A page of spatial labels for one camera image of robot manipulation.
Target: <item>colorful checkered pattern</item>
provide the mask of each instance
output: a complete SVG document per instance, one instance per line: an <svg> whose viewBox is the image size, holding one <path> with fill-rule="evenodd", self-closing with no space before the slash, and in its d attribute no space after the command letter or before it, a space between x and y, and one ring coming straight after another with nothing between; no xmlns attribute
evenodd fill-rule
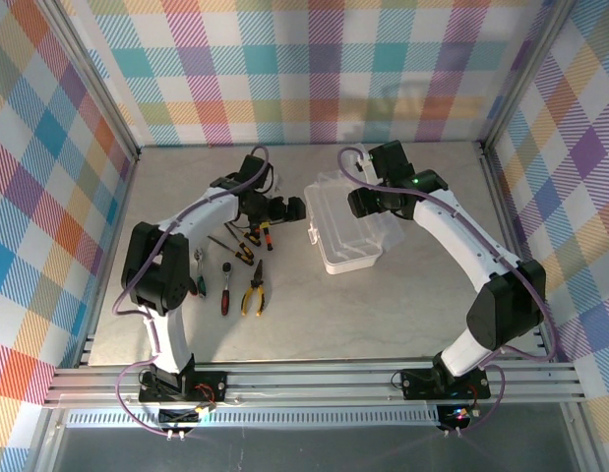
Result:
<svg viewBox="0 0 609 472"><path fill-rule="evenodd" d="M609 456L609 0L576 4L497 152Z"/></svg>
<svg viewBox="0 0 609 472"><path fill-rule="evenodd" d="M34 0L0 0L0 471L72 357L128 168Z"/></svg>
<svg viewBox="0 0 609 472"><path fill-rule="evenodd" d="M64 0L161 146L476 140L551 3Z"/></svg>

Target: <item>pliers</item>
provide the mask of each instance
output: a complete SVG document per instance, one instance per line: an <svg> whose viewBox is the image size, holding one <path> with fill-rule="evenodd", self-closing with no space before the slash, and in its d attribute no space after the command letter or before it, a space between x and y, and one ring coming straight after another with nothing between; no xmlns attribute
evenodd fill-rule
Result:
<svg viewBox="0 0 609 472"><path fill-rule="evenodd" d="M258 307L258 311L256 312L256 316L259 317L265 309L265 289L263 288L263 260L258 261L258 266L256 267L256 271L254 272L254 279L252 280L252 286L247 289L247 292L245 292L243 300L241 301L241 315L243 317L247 316L247 304L249 302L249 299L252 298L254 290L257 288L258 296L260 297L260 305Z"/></svg>

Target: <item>plaid wall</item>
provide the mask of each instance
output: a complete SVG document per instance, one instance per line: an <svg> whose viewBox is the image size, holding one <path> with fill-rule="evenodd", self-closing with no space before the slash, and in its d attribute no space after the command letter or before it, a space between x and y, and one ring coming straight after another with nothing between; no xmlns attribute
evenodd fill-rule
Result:
<svg viewBox="0 0 609 472"><path fill-rule="evenodd" d="M34 0L0 0L0 470L70 359L129 159Z"/></svg>
<svg viewBox="0 0 609 472"><path fill-rule="evenodd" d="M576 4L497 152L609 455L609 0Z"/></svg>
<svg viewBox="0 0 609 472"><path fill-rule="evenodd" d="M63 0L145 145L474 141L551 0Z"/></svg>

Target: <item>white marble surface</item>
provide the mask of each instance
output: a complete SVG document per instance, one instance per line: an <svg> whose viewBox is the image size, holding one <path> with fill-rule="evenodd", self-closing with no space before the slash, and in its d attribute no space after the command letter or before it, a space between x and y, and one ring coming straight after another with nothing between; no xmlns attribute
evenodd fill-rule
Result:
<svg viewBox="0 0 609 472"><path fill-rule="evenodd" d="M193 202L213 179L237 170L250 148L145 150L103 301L91 365L129 364L150 354L140 318L111 314L134 225L142 220L158 222ZM336 169L339 148L271 147L272 164L282 178L280 194L303 198L304 187L319 172ZM416 169L430 167L440 173L464 208L502 242L473 144L404 148ZM415 223L400 222L405 241L373 267L339 275L324 270L319 248L309 242L308 224L303 220L272 228L271 253L252 247L256 258L264 260L267 308L261 318L241 318L238 311L254 267L233 261L215 243L205 247L208 299L189 296L183 305L187 339L197 361L430 357L465 328L465 315L475 296L472 286L453 258ZM235 244L224 228L214 235ZM226 318L219 308L220 267L225 261L233 264ZM531 336L517 345L532 348Z"/></svg>

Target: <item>clear plastic box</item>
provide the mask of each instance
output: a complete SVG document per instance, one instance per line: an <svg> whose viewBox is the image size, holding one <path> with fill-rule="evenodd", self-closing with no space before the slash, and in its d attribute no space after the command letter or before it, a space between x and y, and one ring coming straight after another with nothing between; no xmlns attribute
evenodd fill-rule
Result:
<svg viewBox="0 0 609 472"><path fill-rule="evenodd" d="M346 154L346 164L350 158ZM317 182L304 189L311 219L309 238L319 245L330 274L373 266L384 251L404 239L396 217L388 212L363 218L352 214L347 196L356 188L338 170L320 173Z"/></svg>

